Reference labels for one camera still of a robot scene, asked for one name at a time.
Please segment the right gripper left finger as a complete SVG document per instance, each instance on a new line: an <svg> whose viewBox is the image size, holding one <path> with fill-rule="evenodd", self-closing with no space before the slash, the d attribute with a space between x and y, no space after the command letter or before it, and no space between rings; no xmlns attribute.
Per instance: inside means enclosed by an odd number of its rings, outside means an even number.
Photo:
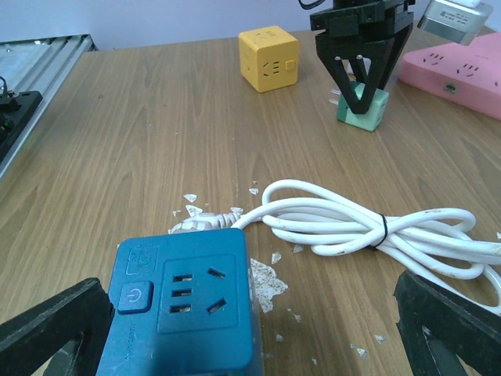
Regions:
<svg viewBox="0 0 501 376"><path fill-rule="evenodd" d="M86 278L1 324L1 374L95 375L115 310Z"/></svg>

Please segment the pink triangular socket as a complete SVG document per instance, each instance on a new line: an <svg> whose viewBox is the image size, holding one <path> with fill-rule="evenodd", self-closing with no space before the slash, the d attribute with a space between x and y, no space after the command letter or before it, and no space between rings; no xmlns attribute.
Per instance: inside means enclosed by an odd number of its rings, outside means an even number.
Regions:
<svg viewBox="0 0 501 376"><path fill-rule="evenodd" d="M500 119L500 33L406 53L400 81Z"/></svg>

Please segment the blue cube adapter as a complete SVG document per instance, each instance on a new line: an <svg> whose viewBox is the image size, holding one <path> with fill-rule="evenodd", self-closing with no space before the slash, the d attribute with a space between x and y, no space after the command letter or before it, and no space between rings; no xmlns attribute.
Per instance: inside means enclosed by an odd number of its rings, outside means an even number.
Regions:
<svg viewBox="0 0 501 376"><path fill-rule="evenodd" d="M245 236L206 230L123 241L100 375L261 375Z"/></svg>

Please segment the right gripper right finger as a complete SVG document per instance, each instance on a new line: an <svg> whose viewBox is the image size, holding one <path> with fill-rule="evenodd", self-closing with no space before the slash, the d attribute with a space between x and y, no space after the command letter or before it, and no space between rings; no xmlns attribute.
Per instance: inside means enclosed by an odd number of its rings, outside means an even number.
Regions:
<svg viewBox="0 0 501 376"><path fill-rule="evenodd" d="M500 374L500 317L406 270L394 297L397 328L415 375Z"/></svg>

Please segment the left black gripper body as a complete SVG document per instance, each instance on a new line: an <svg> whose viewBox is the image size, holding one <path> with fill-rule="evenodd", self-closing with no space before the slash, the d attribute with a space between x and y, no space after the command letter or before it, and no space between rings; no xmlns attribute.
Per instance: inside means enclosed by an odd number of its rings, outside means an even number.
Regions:
<svg viewBox="0 0 501 376"><path fill-rule="evenodd" d="M365 46L392 42L402 47L413 29L413 1L334 1L310 15L316 41L324 46Z"/></svg>

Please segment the yellow cube adapter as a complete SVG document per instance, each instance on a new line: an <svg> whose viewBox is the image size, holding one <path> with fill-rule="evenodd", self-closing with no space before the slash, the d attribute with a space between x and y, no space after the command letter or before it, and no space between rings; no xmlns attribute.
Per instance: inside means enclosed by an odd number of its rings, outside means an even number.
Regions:
<svg viewBox="0 0 501 376"><path fill-rule="evenodd" d="M240 73L263 93L297 83L299 41L279 26L238 35Z"/></svg>

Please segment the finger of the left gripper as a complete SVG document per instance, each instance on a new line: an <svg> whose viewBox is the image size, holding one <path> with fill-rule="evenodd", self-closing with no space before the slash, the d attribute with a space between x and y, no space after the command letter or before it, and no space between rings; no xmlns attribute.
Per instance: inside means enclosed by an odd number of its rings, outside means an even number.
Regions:
<svg viewBox="0 0 501 376"><path fill-rule="evenodd" d="M371 68L367 76L370 90L385 89L412 30L413 25L407 25L392 35L370 42Z"/></svg>
<svg viewBox="0 0 501 376"><path fill-rule="evenodd" d="M357 38L333 38L328 34L317 34L315 45L319 59L336 82L351 112L366 114L372 100L365 94L357 96L355 83L349 78L343 63L343 60L348 60L355 78L362 83L365 82L366 69L363 56L360 59L356 58L357 53L362 51L361 41Z"/></svg>

